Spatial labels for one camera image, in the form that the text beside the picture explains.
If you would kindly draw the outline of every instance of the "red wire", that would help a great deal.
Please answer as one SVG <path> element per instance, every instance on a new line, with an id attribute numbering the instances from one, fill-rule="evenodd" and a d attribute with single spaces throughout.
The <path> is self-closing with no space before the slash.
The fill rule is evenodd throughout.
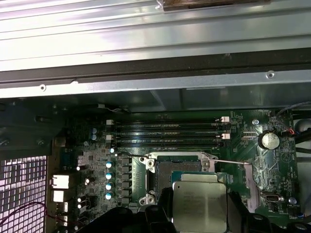
<path id="1" fill-rule="evenodd" d="M 295 134 L 295 131 L 293 129 L 288 129 L 288 132 L 290 132 L 291 135 Z"/>
<path id="2" fill-rule="evenodd" d="M 27 206 L 36 205 L 36 204 L 41 205 L 41 206 L 44 207 L 44 216 L 48 216 L 48 217 L 50 217 L 50 218 L 57 219 L 57 220 L 59 220 L 59 221 L 61 221 L 61 222 L 66 222 L 66 221 L 62 220 L 61 218 L 58 218 L 57 216 L 51 216 L 51 215 L 49 215 L 49 214 L 48 214 L 48 210 L 47 210 L 47 206 L 46 206 L 44 203 L 41 203 L 41 202 L 38 202 L 38 201 L 33 201 L 33 202 L 29 202 L 29 203 L 27 203 L 27 204 L 25 204 L 25 205 L 22 205 L 21 207 L 17 208 L 17 209 L 14 210 L 12 213 L 10 213 L 7 217 L 4 217 L 4 218 L 1 220 L 1 222 L 0 222 L 0 226 L 2 226 L 2 225 L 6 222 L 6 220 L 8 220 L 11 216 L 13 216 L 14 214 L 18 213 L 18 212 L 21 211 L 22 209 L 25 209 Z"/>

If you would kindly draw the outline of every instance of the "motherboard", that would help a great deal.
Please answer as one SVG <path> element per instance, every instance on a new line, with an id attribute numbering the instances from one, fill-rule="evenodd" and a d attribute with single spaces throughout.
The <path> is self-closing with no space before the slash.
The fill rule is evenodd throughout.
<path id="1" fill-rule="evenodd" d="M 285 227 L 300 215 L 295 143 L 284 127 L 293 117 L 286 112 L 280 124 L 275 115 L 119 112 L 72 119 L 60 155 L 60 169 L 76 177 L 63 199 L 72 205 L 66 215 L 81 223 L 78 230 L 114 207 L 136 213 L 156 204 L 162 189 L 185 174 L 215 174 L 251 213 Z"/>

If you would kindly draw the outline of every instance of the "ventilation grille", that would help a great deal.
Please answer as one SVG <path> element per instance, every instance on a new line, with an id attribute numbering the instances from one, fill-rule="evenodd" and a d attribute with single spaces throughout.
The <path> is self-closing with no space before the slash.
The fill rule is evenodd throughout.
<path id="1" fill-rule="evenodd" d="M 29 202 L 45 203 L 46 156 L 0 162 L 0 219 Z M 44 207 L 33 205 L 11 216 L 0 226 L 1 233 L 42 233 Z"/>

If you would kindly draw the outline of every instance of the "screw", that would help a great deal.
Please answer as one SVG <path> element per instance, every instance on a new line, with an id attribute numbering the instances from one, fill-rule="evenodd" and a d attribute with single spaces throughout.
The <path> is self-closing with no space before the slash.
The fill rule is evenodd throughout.
<path id="1" fill-rule="evenodd" d="M 260 215 L 253 215 L 254 219 L 256 220 L 263 220 L 263 217 Z"/>
<path id="2" fill-rule="evenodd" d="M 39 146 L 43 146 L 43 145 L 44 145 L 44 140 L 43 140 L 43 139 L 37 140 L 37 144 L 38 144 Z"/>
<path id="3" fill-rule="evenodd" d="M 5 147 L 7 145 L 10 144 L 10 140 L 9 139 L 4 139 L 0 142 L 0 147 Z"/>
<path id="4" fill-rule="evenodd" d="M 270 70 L 266 73 L 266 78 L 267 79 L 272 79 L 276 74 L 274 73 L 274 71 Z"/>
<path id="5" fill-rule="evenodd" d="M 253 125 L 259 125 L 259 120 L 257 120 L 257 119 L 253 119 Z"/>
<path id="6" fill-rule="evenodd" d="M 300 223 L 296 223 L 296 224 L 295 224 L 295 227 L 296 227 L 297 229 L 300 229 L 300 230 L 303 230 L 303 231 L 305 231 L 305 230 L 307 229 L 307 227 L 306 227 L 305 225 L 302 225 L 302 224 L 300 224 Z"/>
<path id="7" fill-rule="evenodd" d="M 296 205 L 297 204 L 297 200 L 296 200 L 296 198 L 288 198 L 288 203 L 292 204 L 292 205 Z"/>
<path id="8" fill-rule="evenodd" d="M 154 165 L 153 161 L 148 162 L 148 166 L 153 166 L 153 165 Z"/>

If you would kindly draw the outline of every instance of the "metal panel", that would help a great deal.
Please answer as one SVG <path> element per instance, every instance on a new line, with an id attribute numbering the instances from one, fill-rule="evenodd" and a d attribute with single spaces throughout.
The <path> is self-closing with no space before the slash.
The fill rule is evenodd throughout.
<path id="1" fill-rule="evenodd" d="M 1 233 L 43 232 L 46 210 L 31 202 L 45 203 L 46 167 L 46 156 L 0 161 Z"/>
<path id="2" fill-rule="evenodd" d="M 0 98 L 36 96 L 23 102 L 50 109 L 55 105 L 54 110 L 59 113 L 64 108 L 96 103 L 126 107 L 132 112 L 162 112 L 271 108 L 311 99 L 311 70 L 278 71 L 271 79 L 266 75 L 245 73 L 47 85 L 45 91 L 39 86 L 8 88 L 2 89 Z"/>
<path id="3" fill-rule="evenodd" d="M 311 1 L 166 12 L 156 0 L 0 1 L 0 71 L 311 47 Z"/>

